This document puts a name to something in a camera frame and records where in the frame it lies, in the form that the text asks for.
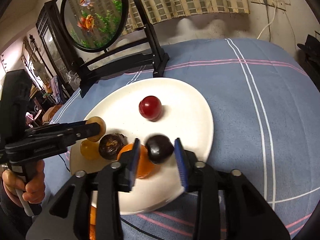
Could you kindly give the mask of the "person's left hand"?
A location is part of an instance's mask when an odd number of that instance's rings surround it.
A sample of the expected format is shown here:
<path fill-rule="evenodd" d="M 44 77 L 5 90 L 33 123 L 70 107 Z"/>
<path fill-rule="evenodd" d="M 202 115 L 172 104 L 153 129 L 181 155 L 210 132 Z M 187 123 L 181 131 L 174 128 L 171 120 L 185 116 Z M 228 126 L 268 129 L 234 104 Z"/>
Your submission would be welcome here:
<path fill-rule="evenodd" d="M 16 189 L 24 191 L 22 197 L 26 202 L 40 204 L 43 201 L 46 189 L 44 178 L 43 160 L 37 162 L 35 176 L 27 184 L 11 170 L 5 170 L 2 173 L 4 190 L 7 196 L 19 207 L 22 207 L 22 204 L 17 196 Z"/>

